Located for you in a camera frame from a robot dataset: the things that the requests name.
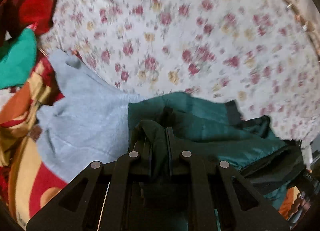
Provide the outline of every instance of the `metal pin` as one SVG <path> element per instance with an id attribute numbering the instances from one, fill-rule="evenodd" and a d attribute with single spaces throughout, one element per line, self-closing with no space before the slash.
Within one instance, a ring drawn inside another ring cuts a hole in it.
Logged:
<path id="1" fill-rule="evenodd" d="M 90 166 L 91 166 L 91 168 L 93 168 L 93 169 L 100 168 L 101 163 L 98 162 L 98 161 L 94 161 L 94 162 L 91 163 Z"/>
<path id="2" fill-rule="evenodd" d="M 229 164 L 229 162 L 223 160 L 219 163 L 219 165 L 221 168 L 228 168 L 230 164 Z"/>
<path id="3" fill-rule="evenodd" d="M 303 26 L 302 26 L 302 31 L 303 32 L 307 32 L 308 30 L 308 22 L 306 22 Z"/>
<path id="4" fill-rule="evenodd" d="M 183 151 L 183 152 L 181 153 L 181 155 L 182 155 L 183 157 L 185 157 L 185 158 L 189 158 L 189 157 L 191 157 L 192 153 L 191 153 L 190 151 L 188 151 L 188 150 L 185 150 L 185 151 Z"/>
<path id="5" fill-rule="evenodd" d="M 130 158 L 137 158 L 139 156 L 139 153 L 137 151 L 131 151 L 129 152 Z"/>
<path id="6" fill-rule="evenodd" d="M 292 3 L 288 4 L 285 9 L 288 11 L 289 9 L 292 9 Z"/>

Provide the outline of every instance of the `dark fabric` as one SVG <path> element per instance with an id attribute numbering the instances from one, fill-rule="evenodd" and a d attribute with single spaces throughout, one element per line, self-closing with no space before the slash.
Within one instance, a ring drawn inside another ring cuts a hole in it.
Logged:
<path id="1" fill-rule="evenodd" d="M 301 171 L 295 166 L 303 165 L 299 148 L 275 137 L 267 116 L 242 122 L 240 128 L 234 127 L 229 125 L 224 104 L 193 98 L 186 93 L 171 93 L 129 104 L 128 122 L 130 149 L 145 137 L 152 146 L 154 185 L 149 190 L 145 187 L 146 195 L 150 191 L 153 196 L 161 197 L 171 192 L 164 130 L 168 126 L 173 128 L 175 145 L 181 150 L 212 161 L 228 161 L 272 201 L 284 197 L 286 190 L 282 186 Z M 167 185 L 162 193 L 163 184 Z"/>

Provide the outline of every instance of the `black strap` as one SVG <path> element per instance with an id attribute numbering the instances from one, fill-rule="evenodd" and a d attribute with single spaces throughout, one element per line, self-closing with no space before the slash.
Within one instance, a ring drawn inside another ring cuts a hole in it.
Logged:
<path id="1" fill-rule="evenodd" d="M 232 100 L 224 105 L 226 106 L 229 124 L 238 128 L 240 125 L 242 125 L 242 120 L 236 102 Z"/>

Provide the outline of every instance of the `screw head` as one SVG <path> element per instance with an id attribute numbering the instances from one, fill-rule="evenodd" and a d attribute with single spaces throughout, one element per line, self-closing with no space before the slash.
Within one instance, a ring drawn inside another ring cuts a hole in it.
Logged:
<path id="1" fill-rule="evenodd" d="M 93 169 L 100 168 L 101 163 L 98 162 L 98 161 L 94 161 L 94 162 L 91 163 L 90 166 L 91 166 L 91 168 L 93 168 Z"/>
<path id="2" fill-rule="evenodd" d="M 183 157 L 185 157 L 185 158 L 189 158 L 189 157 L 191 157 L 192 153 L 191 153 L 190 151 L 188 151 L 188 150 L 185 150 L 185 151 L 183 151 L 183 152 L 181 153 L 181 155 L 182 155 Z"/>
<path id="3" fill-rule="evenodd" d="M 229 167 L 230 164 L 229 164 L 229 162 L 223 160 L 219 163 L 219 165 L 221 168 L 227 168 L 227 167 Z"/>
<path id="4" fill-rule="evenodd" d="M 137 158 L 139 156 L 139 153 L 137 151 L 131 151 L 129 152 L 130 158 Z"/>

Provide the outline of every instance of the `orange fabric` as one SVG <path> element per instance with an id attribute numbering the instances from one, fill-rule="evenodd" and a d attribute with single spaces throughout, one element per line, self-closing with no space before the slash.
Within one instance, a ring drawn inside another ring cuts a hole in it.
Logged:
<path id="1" fill-rule="evenodd" d="M 29 83 L 24 86 L 3 106 L 0 112 L 0 125 L 11 121 L 28 111 L 30 107 Z"/>
<path id="2" fill-rule="evenodd" d="M 288 189 L 287 195 L 279 209 L 279 213 L 285 218 L 288 219 L 288 212 L 291 208 L 291 205 L 294 202 L 294 187 Z"/>

